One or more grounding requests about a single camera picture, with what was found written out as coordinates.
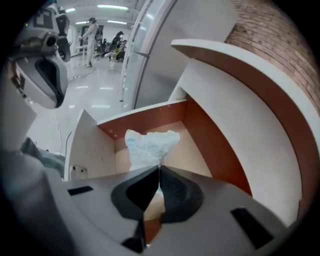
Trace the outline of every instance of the gray fabric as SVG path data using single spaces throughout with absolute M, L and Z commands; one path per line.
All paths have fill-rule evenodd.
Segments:
M 29 137 L 24 140 L 20 150 L 23 154 L 38 159 L 44 167 L 55 169 L 61 178 L 64 177 L 66 158 L 63 155 L 53 154 L 49 151 L 37 148 Z

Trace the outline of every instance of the black hair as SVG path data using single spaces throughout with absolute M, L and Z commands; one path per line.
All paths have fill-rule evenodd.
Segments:
M 91 17 L 91 18 L 89 19 L 89 22 L 96 23 L 96 22 L 97 22 L 97 20 L 96 20 L 96 18 L 95 18 L 95 17 Z

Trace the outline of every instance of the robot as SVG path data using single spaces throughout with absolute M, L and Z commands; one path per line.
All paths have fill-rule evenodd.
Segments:
M 286 230 L 279 219 L 231 184 L 169 166 L 63 182 L 58 173 L 23 155 L 20 145 L 35 116 L 30 98 L 54 109 L 64 101 L 70 58 L 69 20 L 54 7 L 39 10 L 9 54 L 2 74 L 1 184 L 33 250 L 52 255 L 244 255 Z M 158 187 L 165 213 L 150 247 L 143 214 Z

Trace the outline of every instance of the open drawer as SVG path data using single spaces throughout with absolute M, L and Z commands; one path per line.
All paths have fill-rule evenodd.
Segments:
M 73 166 L 86 168 L 86 178 L 128 172 L 131 163 L 124 140 L 128 129 L 141 134 L 178 132 L 180 141 L 171 148 L 162 164 L 213 176 L 251 193 L 244 171 L 227 140 L 190 97 L 132 110 L 100 123 L 83 110 L 70 138 L 64 180 L 72 179 Z

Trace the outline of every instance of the white cable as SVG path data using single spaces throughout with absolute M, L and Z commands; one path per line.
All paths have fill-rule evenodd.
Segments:
M 54 110 L 52 110 L 53 114 L 54 114 L 54 117 L 55 117 L 55 121 L 57 123 L 56 125 L 56 130 L 57 132 L 59 133 L 59 140 L 60 140 L 60 155 L 62 155 L 62 141 L 61 141 L 61 132 L 59 131 L 59 122 L 58 122 L 58 119 L 57 119 L 57 116 L 56 116 L 56 113 Z

